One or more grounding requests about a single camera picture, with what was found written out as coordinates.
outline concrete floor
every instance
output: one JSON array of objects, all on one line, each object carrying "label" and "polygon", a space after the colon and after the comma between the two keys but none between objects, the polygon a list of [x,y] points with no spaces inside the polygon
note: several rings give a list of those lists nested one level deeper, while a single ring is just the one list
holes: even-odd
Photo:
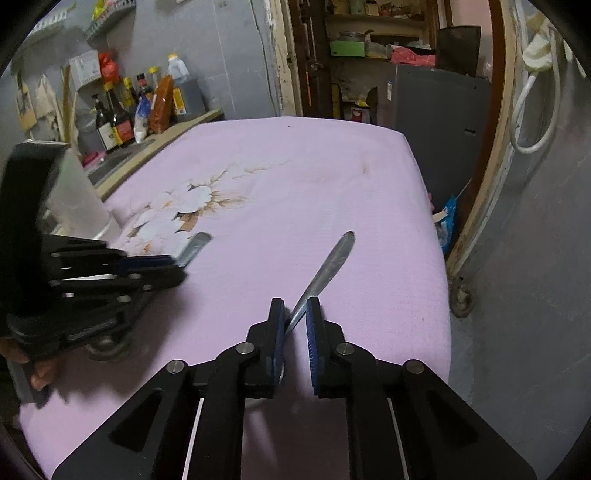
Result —
[{"label": "concrete floor", "polygon": [[[562,70],[556,134],[545,151],[513,160],[462,272],[476,308],[451,321],[450,385],[540,479],[591,415],[591,83]],[[532,140],[547,88],[529,102]]]}]

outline knife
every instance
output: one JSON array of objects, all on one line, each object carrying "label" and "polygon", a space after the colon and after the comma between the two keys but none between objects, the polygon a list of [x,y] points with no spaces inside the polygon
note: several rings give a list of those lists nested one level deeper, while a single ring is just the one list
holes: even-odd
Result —
[{"label": "knife", "polygon": [[338,273],[340,268],[345,263],[345,260],[349,258],[349,254],[355,244],[355,233],[354,232],[347,232],[345,233],[340,240],[337,242],[335,247],[329,253],[329,256],[326,257],[324,263],[308,285],[308,288],[295,304],[295,308],[291,314],[291,319],[285,328],[285,335],[289,335],[291,331],[295,328],[301,318],[304,316],[306,312],[306,302],[310,297],[317,297],[320,292],[324,290],[324,288],[330,283],[335,275]]},{"label": "knife", "polygon": [[181,268],[186,268],[191,263],[191,260],[207,245],[212,239],[209,233],[199,232],[191,239],[181,254],[178,256],[177,265]]}]

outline sauce bottle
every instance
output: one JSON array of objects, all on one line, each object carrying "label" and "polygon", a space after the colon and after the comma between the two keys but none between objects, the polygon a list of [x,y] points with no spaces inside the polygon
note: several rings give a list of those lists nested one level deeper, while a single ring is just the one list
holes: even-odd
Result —
[{"label": "sauce bottle", "polygon": [[152,103],[152,97],[154,96],[154,90],[152,90],[152,87],[150,85],[148,85],[148,82],[146,82],[146,77],[143,73],[140,73],[138,75],[138,84],[139,84],[139,94],[145,95],[146,98],[150,101],[150,103]]},{"label": "sauce bottle", "polygon": [[111,127],[111,115],[99,100],[98,95],[93,95],[95,99],[96,108],[96,129],[99,131],[100,139],[103,142],[106,152],[113,151],[117,148],[117,140]]},{"label": "sauce bottle", "polygon": [[123,79],[123,106],[129,114],[135,116],[135,110],[138,107],[138,95],[135,93],[134,84],[129,77]]},{"label": "sauce bottle", "polygon": [[109,108],[113,113],[111,125],[113,126],[113,133],[117,139],[120,147],[124,147],[134,141],[134,129],[131,126],[131,119],[121,106],[113,90],[113,83],[105,83],[105,92],[107,92],[107,100],[109,101]]}]

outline metal screw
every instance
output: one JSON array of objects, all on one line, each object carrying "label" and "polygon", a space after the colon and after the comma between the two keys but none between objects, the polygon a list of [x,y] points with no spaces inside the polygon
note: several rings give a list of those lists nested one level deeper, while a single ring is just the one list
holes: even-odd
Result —
[{"label": "metal screw", "polygon": [[351,343],[343,342],[336,346],[336,351],[341,355],[350,355],[355,351],[355,347]]},{"label": "metal screw", "polygon": [[178,374],[184,370],[184,362],[182,360],[171,360],[166,364],[166,370],[169,374]]},{"label": "metal screw", "polygon": [[241,355],[247,355],[255,351],[255,346],[250,342],[242,342],[236,345],[236,351]]},{"label": "metal screw", "polygon": [[406,368],[412,374],[418,375],[425,371],[425,364],[419,360],[409,360],[406,362]]}]

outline green box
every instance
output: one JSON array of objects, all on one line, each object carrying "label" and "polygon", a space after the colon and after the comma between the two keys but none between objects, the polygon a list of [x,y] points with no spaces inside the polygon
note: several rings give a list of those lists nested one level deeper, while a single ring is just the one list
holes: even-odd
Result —
[{"label": "green box", "polygon": [[365,43],[362,41],[332,41],[330,55],[333,57],[365,57]]}]

